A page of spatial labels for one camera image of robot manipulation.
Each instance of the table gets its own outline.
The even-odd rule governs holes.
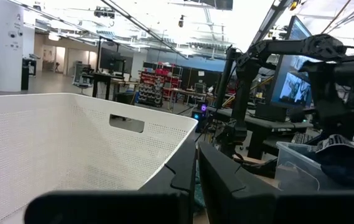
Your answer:
[[[215,112],[216,108],[209,106],[208,111]],[[231,117],[232,109],[219,109],[217,114]],[[308,121],[303,123],[267,121],[265,119],[254,118],[250,115],[245,116],[247,129],[252,131],[250,145],[248,147],[248,157],[261,159],[263,156],[263,142],[272,135],[273,129],[291,129],[293,131],[305,132],[307,128],[312,128],[313,125]]]
[[[206,100],[206,97],[207,97],[207,94],[206,93],[196,93],[194,91],[187,91],[187,90],[182,90],[182,89],[178,89],[178,88],[163,88],[164,90],[169,90],[171,91],[171,96],[170,96],[170,100],[172,100],[172,111],[174,111],[174,93],[181,93],[181,94],[186,94],[188,96],[200,96],[200,97],[204,97],[204,100]]]
[[[93,78],[94,78],[94,89],[92,91],[92,97],[96,97],[96,94],[98,93],[98,82],[104,82],[106,83],[106,95],[105,95],[106,100],[109,100],[110,85],[115,85],[115,88],[113,88],[113,97],[112,97],[113,101],[116,100],[116,94],[120,91],[120,85],[134,85],[134,91],[136,86],[138,85],[138,82],[121,81],[119,80],[118,77],[102,74],[102,73],[93,73]]]

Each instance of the floor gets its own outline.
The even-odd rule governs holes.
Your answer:
[[[77,88],[76,86],[72,85],[72,78],[67,77],[62,74],[56,74],[52,72],[38,72],[37,76],[35,78],[30,78],[29,79],[29,90],[27,91],[22,91],[22,92],[16,92],[16,93],[7,93],[7,92],[0,92],[0,95],[18,95],[18,94],[33,94],[33,93],[80,93],[81,89]],[[92,95],[92,88],[86,89],[83,91],[84,94],[86,95]],[[146,108],[150,108],[145,105],[136,105],[136,106],[143,106]],[[170,105],[168,102],[165,102],[163,104],[163,107],[161,108],[151,108],[154,110],[159,110],[159,111],[164,111],[166,113],[171,113],[173,112],[174,114],[180,113],[183,110],[186,110],[188,106],[183,105],[183,104],[178,104],[176,103],[174,105],[174,109],[171,110]],[[190,110],[187,110],[186,112],[182,113],[184,116],[190,116]],[[115,119],[114,121],[111,122],[111,125],[117,126],[117,127],[123,127],[125,129],[130,129],[132,131],[137,131],[140,132],[142,131],[142,124],[139,123],[140,121],[129,121],[129,122],[123,122],[121,119]],[[193,138],[197,138],[198,134],[195,133]],[[209,140],[209,135],[203,135],[200,138],[200,141],[208,141]],[[247,140],[243,143],[243,148],[249,145],[251,137],[251,132],[248,133]],[[240,153],[242,156],[247,155],[247,150],[240,150],[238,147],[236,148],[237,153]],[[207,214],[201,213],[195,217],[194,223],[208,223],[207,219]]]

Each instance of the white pillar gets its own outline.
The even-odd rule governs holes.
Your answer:
[[[20,91],[23,55],[23,8],[0,0],[0,91]]]

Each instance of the white trash bin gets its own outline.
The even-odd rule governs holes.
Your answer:
[[[143,132],[110,126],[111,114],[143,121]],[[139,189],[196,124],[69,93],[0,96],[0,223],[22,223],[26,205],[51,190]]]

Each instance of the clear plastic container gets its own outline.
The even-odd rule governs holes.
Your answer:
[[[343,186],[327,177],[320,164],[303,156],[311,146],[277,142],[279,157],[275,179],[279,189],[286,191],[342,190]]]

